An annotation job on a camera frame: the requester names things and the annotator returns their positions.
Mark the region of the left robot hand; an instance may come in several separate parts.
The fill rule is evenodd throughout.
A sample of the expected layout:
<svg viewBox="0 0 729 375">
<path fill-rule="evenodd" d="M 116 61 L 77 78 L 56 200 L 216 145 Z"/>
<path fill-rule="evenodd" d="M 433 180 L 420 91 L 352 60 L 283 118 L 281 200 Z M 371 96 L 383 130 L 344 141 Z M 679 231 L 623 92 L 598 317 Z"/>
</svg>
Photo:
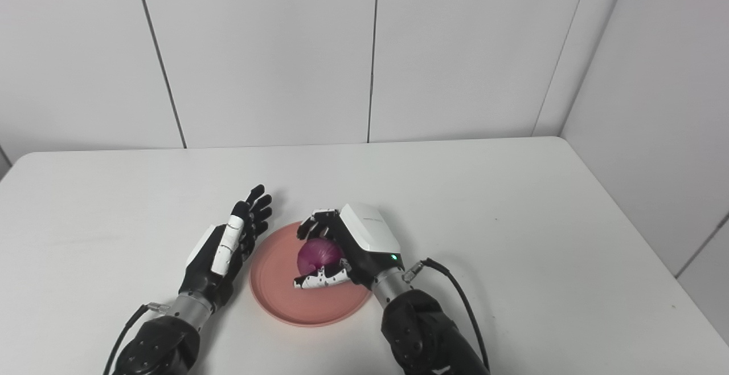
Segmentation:
<svg viewBox="0 0 729 375">
<path fill-rule="evenodd" d="M 234 281 L 269 227 L 272 196 L 257 185 L 245 200 L 237 201 L 226 224 L 214 225 L 202 238 L 185 269 L 179 294 L 195 296 L 216 312 L 234 294 Z"/>
</svg>

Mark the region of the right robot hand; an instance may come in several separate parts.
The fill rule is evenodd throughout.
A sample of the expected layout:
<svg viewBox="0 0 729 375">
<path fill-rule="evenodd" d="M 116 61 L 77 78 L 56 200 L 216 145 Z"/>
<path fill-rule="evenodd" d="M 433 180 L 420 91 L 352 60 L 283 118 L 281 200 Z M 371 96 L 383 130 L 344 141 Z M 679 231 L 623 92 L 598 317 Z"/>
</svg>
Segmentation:
<svg viewBox="0 0 729 375">
<path fill-rule="evenodd" d="M 296 237 L 305 242 L 322 238 L 343 253 L 339 260 L 295 278 L 296 288 L 323 288 L 350 281 L 373 290 L 385 273 L 404 270 L 399 242 L 374 206 L 346 204 L 339 210 L 314 211 L 300 224 Z"/>
</svg>

